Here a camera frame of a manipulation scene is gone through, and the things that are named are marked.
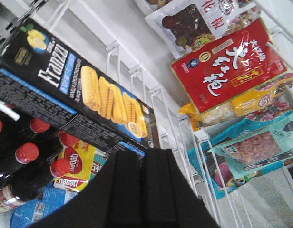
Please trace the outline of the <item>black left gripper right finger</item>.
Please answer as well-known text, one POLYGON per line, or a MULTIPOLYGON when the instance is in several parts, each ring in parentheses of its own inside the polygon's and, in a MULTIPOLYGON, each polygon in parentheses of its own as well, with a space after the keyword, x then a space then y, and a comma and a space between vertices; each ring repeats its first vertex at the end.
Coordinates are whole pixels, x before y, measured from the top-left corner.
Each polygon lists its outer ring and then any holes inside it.
POLYGON ((150 149, 143 158, 143 223, 146 228, 201 227, 201 200, 171 150, 150 149))

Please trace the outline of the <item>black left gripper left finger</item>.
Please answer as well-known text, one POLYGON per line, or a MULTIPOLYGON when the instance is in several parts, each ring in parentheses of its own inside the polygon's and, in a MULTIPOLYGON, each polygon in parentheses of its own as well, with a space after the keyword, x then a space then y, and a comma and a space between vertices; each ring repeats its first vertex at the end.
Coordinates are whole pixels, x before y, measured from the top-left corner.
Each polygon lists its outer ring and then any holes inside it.
POLYGON ((94 178, 96 228, 141 228, 140 162, 134 151, 111 154, 94 178))

